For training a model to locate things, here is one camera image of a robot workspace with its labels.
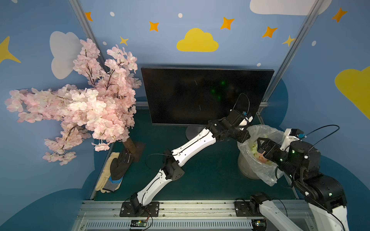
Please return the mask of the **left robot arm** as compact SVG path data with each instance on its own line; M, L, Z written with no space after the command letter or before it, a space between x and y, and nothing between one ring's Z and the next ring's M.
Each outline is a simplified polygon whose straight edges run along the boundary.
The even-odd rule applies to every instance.
M153 198L170 182L180 179L185 172L182 166L206 147L225 139L243 143L250 138L247 128L253 120L251 113L232 109L228 116L211 120L199 134L184 145L164 152L165 160L156 176L141 191L130 197L133 214L138 217L145 212Z

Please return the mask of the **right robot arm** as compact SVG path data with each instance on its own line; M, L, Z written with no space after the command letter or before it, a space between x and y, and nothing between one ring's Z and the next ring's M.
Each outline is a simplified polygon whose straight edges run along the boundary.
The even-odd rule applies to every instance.
M292 141L282 148L268 138L257 139L257 151L289 176L312 211L319 231L347 231L347 200L342 185L320 173L321 153L312 144Z

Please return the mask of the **round grey monitor stand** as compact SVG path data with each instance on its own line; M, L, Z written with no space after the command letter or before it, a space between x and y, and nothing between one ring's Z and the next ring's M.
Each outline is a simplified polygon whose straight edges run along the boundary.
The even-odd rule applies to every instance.
M188 126L186 129L186 138L188 140L196 137L204 129L204 126Z

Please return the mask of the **black computer monitor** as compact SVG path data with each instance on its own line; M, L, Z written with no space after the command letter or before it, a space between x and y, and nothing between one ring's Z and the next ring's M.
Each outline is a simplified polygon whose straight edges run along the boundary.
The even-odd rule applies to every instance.
M232 109L255 115L272 69L143 67L151 121L156 125L206 125Z

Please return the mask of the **bin with plastic bag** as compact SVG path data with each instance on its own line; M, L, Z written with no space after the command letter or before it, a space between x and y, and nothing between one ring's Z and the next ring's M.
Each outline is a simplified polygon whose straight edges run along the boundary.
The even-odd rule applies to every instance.
M276 170L277 164L267 160L262 153L257 151L257 139L269 138L277 144L282 144L284 132L268 125L253 125L248 127L247 130L251 137L243 143L237 143L240 151L238 157L239 170L251 180L262 180L267 185L273 186L283 175L283 172Z

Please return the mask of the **right green circuit board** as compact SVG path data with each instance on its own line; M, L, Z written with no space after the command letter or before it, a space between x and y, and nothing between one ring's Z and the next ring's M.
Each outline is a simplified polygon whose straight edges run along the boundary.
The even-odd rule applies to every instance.
M252 220L251 224L254 231L266 231L267 229L267 224L263 220Z

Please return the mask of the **green circuit board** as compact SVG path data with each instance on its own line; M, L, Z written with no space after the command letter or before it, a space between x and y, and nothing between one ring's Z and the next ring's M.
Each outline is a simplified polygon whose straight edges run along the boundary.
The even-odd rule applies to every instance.
M131 220L130 228L146 228L147 221L145 220Z
M252 220L251 224L254 231L266 231L267 229L267 224L263 220Z

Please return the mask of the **black work glove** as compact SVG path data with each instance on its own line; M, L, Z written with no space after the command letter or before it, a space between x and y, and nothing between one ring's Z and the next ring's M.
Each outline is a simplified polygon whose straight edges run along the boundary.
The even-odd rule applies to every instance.
M104 185L103 190L108 192L116 191L133 160L134 158L132 157L131 152L128 149L123 149L119 153L118 157L114 158L110 164L110 177Z

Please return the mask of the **left green circuit board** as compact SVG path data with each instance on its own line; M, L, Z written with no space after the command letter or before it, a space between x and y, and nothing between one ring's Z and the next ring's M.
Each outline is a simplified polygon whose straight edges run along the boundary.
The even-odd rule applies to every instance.
M130 228L146 228L147 221L145 220L131 220Z

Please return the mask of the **beige work glove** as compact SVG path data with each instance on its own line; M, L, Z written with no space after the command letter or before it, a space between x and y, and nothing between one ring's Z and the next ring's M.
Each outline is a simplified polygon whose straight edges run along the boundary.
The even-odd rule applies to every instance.
M110 193L110 191L107 191L107 190L104 190L103 187L106 185L106 183L108 182L108 179L109 177L111 176L111 173L110 173L110 165L112 163L112 160L114 158L117 158L119 156L119 153L118 152L112 152L108 158L108 160L106 161L104 167L103 167L103 171L102 173L100 174L100 177L96 183L96 186L95 186L95 191L100 191L102 193Z

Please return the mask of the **pink cherry blossom tree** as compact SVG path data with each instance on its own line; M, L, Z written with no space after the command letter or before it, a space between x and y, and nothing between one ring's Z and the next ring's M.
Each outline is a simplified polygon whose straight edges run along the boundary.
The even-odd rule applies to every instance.
M117 141L127 141L129 130L135 125L135 91L142 84L135 77L137 58L115 46L108 49L109 58L100 65L96 44L91 39L82 40L81 44L73 69L87 78L88 88L67 84L57 90L13 90L5 101L8 111L18 113L20 123L61 123L61 135L45 140L49 151L43 156L60 165L75 158L72 149L84 140L98 140L94 150L106 151Z

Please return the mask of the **right aluminium frame post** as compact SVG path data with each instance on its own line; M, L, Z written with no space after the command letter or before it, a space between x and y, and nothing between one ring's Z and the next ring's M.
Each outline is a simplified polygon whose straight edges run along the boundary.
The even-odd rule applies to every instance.
M288 69L290 63L292 62L295 54L298 52L305 37L307 36L310 29L314 25L317 17L319 16L319 11L321 10L321 7L323 6L324 3L325 0L314 1L313 6L311 7L310 11L308 12L308 15L303 21L302 26L298 30L296 39L293 41L293 45L291 45L290 48L288 49L279 69L274 74L267 88L267 91L262 99L259 109L263 110L264 108L268 107L269 98L271 97L272 93L274 92L283 75L285 74L286 70Z

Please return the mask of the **aluminium frame post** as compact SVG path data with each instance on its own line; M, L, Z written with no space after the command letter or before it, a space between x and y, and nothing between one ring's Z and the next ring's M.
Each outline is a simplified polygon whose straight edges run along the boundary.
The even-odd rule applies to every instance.
M279 69L274 74L267 88L267 91L262 99L259 109L263 110L264 108L268 107L269 98L271 97L272 93L274 92L283 75L285 74L286 70L288 69L290 63L292 62L295 54L298 52L305 37L307 36L310 29L314 25L317 17L319 16L319 11L321 10L321 7L323 6L324 3L325 0L314 1L313 6L311 7L310 11L308 12L308 15L303 21L302 26L298 30L296 39L293 41L293 45L291 45L290 48L288 49Z
M80 25L81 25L86 37L90 38L95 43L96 47L99 49L100 56L98 58L98 61L99 61L100 65L103 67L103 69L107 72L108 68L104 65L105 59L104 59L104 56L102 54L102 50L99 47L99 44L98 44L98 42L96 40L96 37L95 37L95 35L92 31L89 20L87 19L87 16L85 14L85 11L83 9L83 6L82 6L81 2L79 0L69 0L69 3L71 4L72 9L73 9L77 19L79 20Z

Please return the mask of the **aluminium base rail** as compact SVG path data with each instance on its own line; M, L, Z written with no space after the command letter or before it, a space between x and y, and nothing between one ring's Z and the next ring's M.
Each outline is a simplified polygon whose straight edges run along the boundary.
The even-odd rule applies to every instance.
M121 201L84 201L74 231L253 231L252 220L263 220L267 231L283 231L271 215L238 217L234 200L159 201L155 216L121 217ZM146 228L130 228L131 220L147 221Z

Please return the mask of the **left aluminium frame post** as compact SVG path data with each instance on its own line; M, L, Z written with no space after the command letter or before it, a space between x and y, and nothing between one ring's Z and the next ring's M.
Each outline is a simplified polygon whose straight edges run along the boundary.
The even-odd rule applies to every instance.
M72 9L73 9L77 19L79 20L80 25L81 25L86 37L90 38L95 43L96 47L99 49L100 56L98 58L98 61L99 61L100 65L103 67L103 69L107 72L108 68L104 65L105 59L104 59L104 56L102 54L102 50L99 47L99 44L98 44L98 42L96 40L96 37L95 37L95 35L92 31L89 20L87 19L87 16L85 14L85 11L83 9L83 6L82 6L81 2L79 0L69 0L69 3L71 4Z

